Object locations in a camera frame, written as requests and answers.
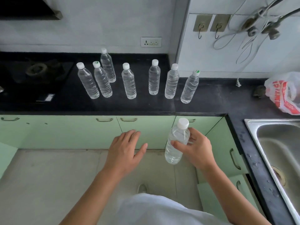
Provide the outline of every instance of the person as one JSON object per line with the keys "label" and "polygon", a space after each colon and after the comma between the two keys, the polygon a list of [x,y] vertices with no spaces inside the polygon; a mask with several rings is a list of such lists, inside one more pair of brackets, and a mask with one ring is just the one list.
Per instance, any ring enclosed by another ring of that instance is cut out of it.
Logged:
{"label": "person", "polygon": [[[189,130],[190,143],[184,145],[178,141],[171,141],[171,144],[202,171],[228,221],[234,225],[270,225],[218,167],[208,138],[194,128]],[[140,132],[130,130],[114,138],[103,169],[60,225],[95,225],[98,222],[116,185],[139,164],[146,152],[147,143],[134,154],[139,136]],[[111,224],[221,225],[228,223],[208,213],[187,209],[168,198],[141,193],[123,201]]]}

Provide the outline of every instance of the floor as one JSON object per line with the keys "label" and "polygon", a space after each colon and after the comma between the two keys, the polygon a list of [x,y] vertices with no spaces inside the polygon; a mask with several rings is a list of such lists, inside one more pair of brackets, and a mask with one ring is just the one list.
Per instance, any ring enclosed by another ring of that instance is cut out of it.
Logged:
{"label": "floor", "polygon": [[[0,180],[0,224],[59,224],[107,157],[105,150],[19,150]],[[98,222],[108,224],[125,198],[146,183],[149,192],[201,210],[195,168],[183,157],[173,166],[164,152],[148,150],[113,192]]]}

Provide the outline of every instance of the hand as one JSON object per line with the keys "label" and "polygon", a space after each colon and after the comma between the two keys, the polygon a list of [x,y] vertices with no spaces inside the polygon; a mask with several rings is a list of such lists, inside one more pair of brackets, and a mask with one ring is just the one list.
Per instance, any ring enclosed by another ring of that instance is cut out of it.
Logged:
{"label": "hand", "polygon": [[216,166],[209,139],[194,128],[189,128],[190,139],[187,145],[171,141],[171,145],[181,151],[198,169],[205,171]]}
{"label": "hand", "polygon": [[141,132],[130,130],[116,136],[108,149],[108,155],[103,170],[118,178],[123,178],[129,174],[141,161],[146,152],[148,144],[141,146],[140,150],[134,154],[134,149]]}

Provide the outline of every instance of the countertop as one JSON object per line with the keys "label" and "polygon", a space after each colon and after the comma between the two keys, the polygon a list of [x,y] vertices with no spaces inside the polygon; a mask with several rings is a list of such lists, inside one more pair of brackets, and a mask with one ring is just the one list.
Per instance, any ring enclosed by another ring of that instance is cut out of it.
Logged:
{"label": "countertop", "polygon": [[[74,66],[62,90],[52,102],[45,104],[1,103],[0,114],[29,115],[199,115],[225,116],[235,143],[244,156],[253,181],[253,187],[267,219],[276,225],[295,224],[278,188],[273,181],[260,152],[255,146],[244,119],[297,118],[281,112],[268,97],[251,96],[262,79],[241,79],[241,87],[235,79],[200,79],[199,86],[189,104],[183,104],[180,96],[186,81],[178,82],[176,95],[169,100],[164,97],[167,72],[170,70],[168,57],[164,54],[112,54],[116,82],[111,83],[110,98],[92,100],[87,95],[78,76],[76,62],[82,61],[93,71],[92,62],[100,60],[100,54],[71,53],[6,53],[0,52],[0,60],[23,60],[24,57],[73,61]],[[155,96],[148,92],[148,70],[152,59],[159,60],[161,68],[160,89]],[[137,97],[126,97],[122,81],[122,64],[128,62],[135,76]]]}

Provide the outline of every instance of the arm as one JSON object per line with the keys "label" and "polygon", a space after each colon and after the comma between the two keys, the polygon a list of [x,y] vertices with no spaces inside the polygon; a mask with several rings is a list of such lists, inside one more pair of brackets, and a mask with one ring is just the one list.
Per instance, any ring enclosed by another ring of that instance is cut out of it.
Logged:
{"label": "arm", "polygon": [[271,225],[218,167],[208,138],[194,128],[189,130],[191,132],[189,141],[192,143],[184,145],[178,141],[171,141],[171,144],[202,171],[228,221],[235,225]]}
{"label": "arm", "polygon": [[108,150],[103,169],[60,225],[95,225],[120,180],[140,162],[148,144],[134,155],[140,132],[130,130],[117,136]]}

